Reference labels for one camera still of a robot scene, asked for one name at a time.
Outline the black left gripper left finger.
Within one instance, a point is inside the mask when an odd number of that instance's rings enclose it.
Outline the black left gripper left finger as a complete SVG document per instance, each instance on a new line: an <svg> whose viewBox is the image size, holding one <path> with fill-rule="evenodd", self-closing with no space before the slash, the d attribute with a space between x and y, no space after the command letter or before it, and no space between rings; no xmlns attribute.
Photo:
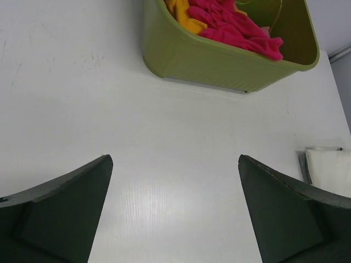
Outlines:
<svg viewBox="0 0 351 263"><path fill-rule="evenodd" d="M87 262L112 176L103 155L1 198L1 262Z"/></svg>

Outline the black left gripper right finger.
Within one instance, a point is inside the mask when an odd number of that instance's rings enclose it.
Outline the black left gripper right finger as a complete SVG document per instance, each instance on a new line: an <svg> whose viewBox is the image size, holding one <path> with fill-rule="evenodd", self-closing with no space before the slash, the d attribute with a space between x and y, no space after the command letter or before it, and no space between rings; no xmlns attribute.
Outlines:
<svg viewBox="0 0 351 263"><path fill-rule="evenodd" d="M350 198L247 155L238 169L263 262L350 262Z"/></svg>

